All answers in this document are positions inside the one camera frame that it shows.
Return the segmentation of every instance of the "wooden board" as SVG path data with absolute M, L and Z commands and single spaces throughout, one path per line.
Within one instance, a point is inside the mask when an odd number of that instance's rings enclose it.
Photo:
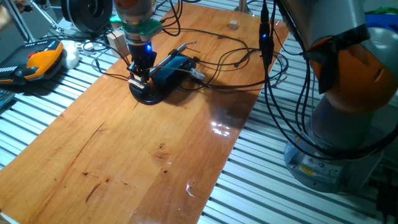
M 231 20 L 239 21 L 238 30 L 229 30 Z M 247 14 L 184 4 L 181 26 L 258 46 L 259 18 Z M 284 42 L 285 25 L 275 28 Z M 243 47 L 198 32 L 163 33 L 153 40 L 157 61 L 193 41 L 183 53 L 211 62 Z M 212 66 L 198 69 L 207 77 L 214 72 Z M 222 69 L 213 84 L 264 79 L 259 54 L 239 68 Z M 108 73 L 128 76 L 122 60 Z M 146 106 L 125 81 L 103 75 L 0 170 L 0 209 L 19 223 L 196 223 L 258 94 L 175 90 Z

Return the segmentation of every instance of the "black cable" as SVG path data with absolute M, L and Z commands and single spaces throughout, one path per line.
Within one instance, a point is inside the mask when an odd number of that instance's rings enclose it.
M 100 73 L 102 73 L 102 74 L 104 74 L 104 75 L 111 76 L 111 77 L 122 77 L 123 80 L 128 81 L 128 78 L 127 78 L 127 77 L 124 77 L 124 76 L 122 76 L 122 75 L 111 74 L 111 73 L 103 72 L 102 69 L 101 69 L 101 67 L 100 67 L 100 63 L 99 63 L 99 61 L 98 61 L 97 58 L 95 59 L 95 64 L 96 64 L 96 66 L 97 66 L 97 68 L 98 68 L 98 71 L 99 71 Z
M 198 3 L 198 2 L 200 2 L 201 0 L 182 0 L 182 1 L 184 1 L 184 2 L 186 2 L 186 3 Z
M 291 53 L 291 52 L 287 51 L 287 50 L 285 49 L 284 45 L 282 44 L 282 41 L 280 41 L 279 36 L 278 36 L 278 33 L 276 32 L 276 30 L 275 30 L 275 35 L 276 35 L 276 38 L 278 39 L 278 42 L 279 42 L 280 46 L 282 47 L 282 49 L 283 49 L 287 54 L 290 54 L 290 55 L 293 55 L 293 56 L 298 56 L 298 55 L 303 55 L 303 54 L 304 54 L 304 52 L 301 52 L 301 53 L 299 53 L 299 54 L 295 54 L 295 53 Z
M 182 4 L 183 4 L 183 1 L 178 0 L 178 9 L 177 9 L 178 17 L 176 18 L 176 20 L 174 20 L 174 22 L 172 22 L 171 24 L 167 24 L 167 25 L 163 26 L 163 28 L 170 27 L 170 26 L 174 25 L 177 21 L 180 20 L 181 15 L 182 15 L 182 8 L 183 8 Z
M 243 40 L 239 40 L 239 39 L 236 39 L 236 38 L 233 38 L 233 37 L 228 37 L 228 36 L 226 36 L 226 35 L 216 34 L 216 33 L 213 33 L 213 32 L 208 32 L 208 31 L 200 30 L 200 29 L 181 28 L 180 30 L 188 30 L 188 31 L 202 32 L 202 33 L 204 33 L 204 34 L 210 34 L 210 35 L 215 35 L 215 36 L 217 36 L 217 37 L 226 38 L 226 39 L 229 39 L 229 40 L 234 40 L 234 41 L 237 41 L 237 42 L 242 43 L 242 44 L 245 46 L 245 49 L 247 50 L 248 54 L 249 54 L 249 51 L 250 51 L 249 46 L 248 46 L 247 43 L 245 43 L 245 41 L 243 41 Z M 202 60 L 200 60 L 200 58 L 198 58 L 198 57 L 194 57 L 193 59 L 194 59 L 196 62 L 206 63 L 206 64 L 209 64 L 209 65 L 220 65 L 220 66 L 224 66 L 224 65 L 234 65 L 236 68 L 238 68 L 239 65 L 240 65 L 241 63 L 243 63 L 244 61 L 246 61 L 246 60 L 244 60 L 244 59 L 241 59 L 241 60 L 238 61 L 238 62 L 221 64 L 220 62 L 218 62 L 218 63 L 212 63 L 212 62 L 202 61 Z
M 177 36 L 180 35 L 180 33 L 181 33 L 181 24 L 180 24 L 180 20 L 178 19 L 177 13 L 175 12 L 174 5 L 173 5 L 172 0 L 169 0 L 169 1 L 170 1 L 170 5 L 171 5 L 171 7 L 172 7 L 172 10 L 173 10 L 174 16 L 175 16 L 175 20 L 177 21 L 178 28 L 163 28 L 163 31 L 164 31 L 166 34 L 171 35 L 172 37 L 177 37 Z M 168 32 L 166 29 L 178 29 L 178 32 L 177 32 L 176 34 L 171 34 L 171 33 Z
M 259 2 L 259 3 L 263 3 L 262 1 L 258 1 L 258 0 L 253 0 L 253 1 L 249 1 L 248 3 L 246 3 L 246 5 L 248 5 L 248 4 L 252 4 L 252 3 L 254 3 L 254 2 Z
M 177 14 L 180 12 L 180 2 L 181 2 L 181 0 L 177 0 L 177 6 L 178 6 Z M 173 18 L 175 18 L 175 16 L 169 16 L 164 19 L 161 19 L 159 22 L 164 23 L 167 19 L 173 19 Z
M 220 59 L 218 60 L 218 64 L 217 64 L 217 67 L 216 67 L 216 70 L 215 70 L 213 76 L 210 78 L 209 81 L 207 81 L 207 83 L 205 83 L 205 85 L 209 85 L 209 84 L 211 83 L 211 81 L 213 81 L 214 77 L 216 77 L 217 72 L 218 72 L 218 69 L 220 68 L 220 66 L 222 66 L 222 65 L 220 65 L 220 62 L 222 61 L 222 59 L 223 59 L 223 57 L 224 57 L 225 55 L 228 55 L 228 54 L 233 53 L 233 52 L 237 52 L 237 51 L 239 51 L 239 50 L 246 50 L 246 49 L 247 49 L 247 48 L 234 49 L 234 50 L 230 50 L 229 52 L 224 53 L 224 54 L 220 57 Z M 244 59 L 244 58 L 248 59 L 248 58 L 249 58 L 249 56 L 247 57 L 248 54 L 250 55 L 250 51 L 249 51 L 245 56 L 243 56 L 242 59 Z M 184 88 L 184 87 L 182 87 L 182 86 L 180 86 L 180 88 L 183 89 L 183 90 L 185 90 L 185 91 L 198 91 L 198 90 L 203 89 L 203 88 L 205 87 L 205 85 L 202 85 L 201 87 L 194 88 L 194 89 L 187 89 L 187 88 Z
M 127 62 L 127 60 L 123 57 L 123 55 L 122 55 L 117 49 L 115 49 L 114 47 L 112 47 L 112 46 L 110 46 L 110 45 L 108 45 L 108 44 L 104 44 L 104 43 L 99 42 L 99 41 L 87 41 L 87 42 L 85 42 L 85 43 L 83 44 L 83 46 L 82 46 L 83 50 L 85 50 L 85 45 L 86 45 L 86 44 L 89 44 L 89 43 L 102 44 L 102 45 L 104 45 L 104 46 L 106 46 L 106 47 L 109 47 L 110 49 L 114 50 L 114 51 L 120 56 L 121 59 L 124 60 L 124 63 L 126 63 L 127 66 L 130 66 L 130 64 L 129 64 L 129 63 Z
M 161 3 L 158 3 L 158 4 L 156 5 L 156 8 L 155 8 L 153 14 L 155 14 L 156 11 L 157 11 L 161 6 L 163 6 L 167 1 L 168 1 L 168 0 L 164 0 L 164 1 L 162 1 Z
M 306 63 L 307 63 L 307 68 L 309 66 L 309 61 L 306 59 Z M 267 82 L 270 83 L 269 78 L 268 77 L 268 72 L 266 69 L 266 79 Z M 352 151 L 342 151 L 342 150 L 327 150 L 327 149 L 323 149 L 320 146 L 313 144 L 312 142 L 310 142 L 309 140 L 307 140 L 306 138 L 304 138 L 300 133 L 298 133 L 290 124 L 290 122 L 286 119 L 286 117 L 284 116 L 283 112 L 280 110 L 279 106 L 276 103 L 276 100 L 274 98 L 274 95 L 272 93 L 272 89 L 270 88 L 270 96 L 274 102 L 275 107 L 277 108 L 277 111 L 279 112 L 279 114 L 281 115 L 282 119 L 284 120 L 284 122 L 289 126 L 289 128 L 294 132 L 294 134 L 296 136 L 298 136 L 300 139 L 302 139 L 304 142 L 306 142 L 308 145 L 314 147 L 315 149 L 317 149 L 318 151 L 320 151 L 322 154 L 330 156 L 330 157 L 318 157 L 315 155 L 312 155 L 306 151 L 304 151 L 302 148 L 300 148 L 298 145 L 296 145 L 296 143 L 291 140 L 291 138 L 288 137 L 288 135 L 285 134 L 284 130 L 281 128 L 281 126 L 279 125 L 279 123 L 277 122 L 275 116 L 273 115 L 272 111 L 271 111 L 271 106 L 269 106 L 268 103 L 268 99 L 267 99 L 267 95 L 265 95 L 266 97 L 266 101 L 267 101 L 267 107 L 269 109 L 269 112 L 272 116 L 272 119 L 275 121 L 276 125 L 278 126 L 278 128 L 280 129 L 280 131 L 282 132 L 282 134 L 288 139 L 288 141 L 290 141 L 290 143 L 292 143 L 299 151 L 301 151 L 302 153 L 308 155 L 308 156 L 312 156 L 314 158 L 317 159 L 323 159 L 323 160 L 343 160 L 343 159 L 361 159 L 365 156 L 368 156 L 372 153 L 378 152 L 383 150 L 386 146 L 388 146 L 393 140 L 395 140 L 395 138 L 398 136 L 398 124 L 396 125 L 396 128 L 390 133 L 388 134 L 384 139 L 368 146 L 368 147 L 364 147 L 362 149 L 357 149 L 357 150 L 352 150 Z

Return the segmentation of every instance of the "metal rod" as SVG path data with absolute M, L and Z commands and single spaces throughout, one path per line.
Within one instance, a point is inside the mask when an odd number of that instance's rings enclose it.
M 195 42 L 192 42 L 192 43 L 183 43 L 182 45 L 180 45 L 180 46 L 177 48 L 177 51 L 178 51 L 179 53 L 181 53 L 181 52 L 185 49 L 186 46 L 191 45 L 191 44 L 196 44 L 196 41 L 195 41 Z M 168 55 L 165 59 L 163 59 L 161 62 L 159 62 L 154 68 L 152 68 L 152 69 L 149 71 L 149 77 L 151 77 L 151 76 L 153 76 L 155 73 L 157 73 L 157 72 L 161 69 L 161 68 L 159 68 L 159 67 L 163 67 L 163 66 L 167 65 L 167 63 L 169 63 L 173 58 L 174 58 L 174 56 Z
M 238 11 L 248 13 L 248 10 L 246 8 L 246 0 L 239 0 Z
M 19 12 L 17 6 L 14 4 L 12 0 L 5 0 L 4 7 L 10 13 L 14 24 L 16 25 L 19 33 L 21 34 L 22 38 L 27 42 L 35 42 L 35 39 L 30 32 L 28 26 L 25 23 L 24 18 L 22 18 L 21 13 Z
M 29 1 L 35 8 L 36 8 L 36 10 L 38 10 L 38 12 L 39 13 L 41 13 L 41 15 L 44 17 L 44 19 L 46 19 L 50 24 L 51 24 L 51 26 L 54 28 L 54 29 L 56 29 L 57 28 L 57 22 L 55 22 L 55 20 L 53 20 L 52 18 L 51 18 L 51 16 L 48 14 L 48 13 L 46 13 L 45 11 L 43 11 L 37 4 L 36 4 L 36 2 L 34 2 L 33 0 L 30 0 Z

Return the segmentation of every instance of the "gray cylindrical joint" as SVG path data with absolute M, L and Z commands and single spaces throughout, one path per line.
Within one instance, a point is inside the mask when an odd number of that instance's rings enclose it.
M 152 16 L 151 0 L 114 0 L 120 19 L 129 25 L 142 24 Z

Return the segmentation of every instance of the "black electronic device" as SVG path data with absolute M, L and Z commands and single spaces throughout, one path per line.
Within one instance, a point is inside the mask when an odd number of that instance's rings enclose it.
M 112 0 L 62 0 L 62 14 L 66 21 L 86 34 L 97 34 L 109 24 Z

